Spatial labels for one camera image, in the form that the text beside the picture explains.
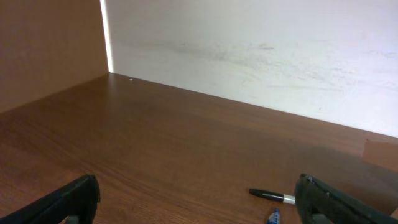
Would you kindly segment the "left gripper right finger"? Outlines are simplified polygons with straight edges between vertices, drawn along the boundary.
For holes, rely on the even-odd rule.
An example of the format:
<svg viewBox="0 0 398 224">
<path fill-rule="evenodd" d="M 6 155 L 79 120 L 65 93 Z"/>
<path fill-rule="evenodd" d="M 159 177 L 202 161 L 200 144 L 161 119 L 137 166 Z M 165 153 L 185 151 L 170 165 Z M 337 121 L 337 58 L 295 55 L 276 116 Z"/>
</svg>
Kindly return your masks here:
<svg viewBox="0 0 398 224">
<path fill-rule="evenodd" d="M 396 218 L 307 174 L 296 183 L 295 204 L 305 224 L 397 224 Z"/>
</svg>

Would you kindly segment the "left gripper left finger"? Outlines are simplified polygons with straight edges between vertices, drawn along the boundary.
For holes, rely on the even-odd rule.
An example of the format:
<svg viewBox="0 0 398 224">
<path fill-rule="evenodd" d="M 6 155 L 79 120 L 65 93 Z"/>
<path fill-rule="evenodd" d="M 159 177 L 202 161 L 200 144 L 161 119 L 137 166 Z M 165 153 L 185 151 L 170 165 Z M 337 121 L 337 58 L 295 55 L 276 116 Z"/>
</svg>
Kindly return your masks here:
<svg viewBox="0 0 398 224">
<path fill-rule="evenodd" d="M 67 217 L 92 224 L 100 202 L 94 175 L 83 175 L 31 204 L 1 218 L 1 224 L 56 224 Z"/>
</svg>

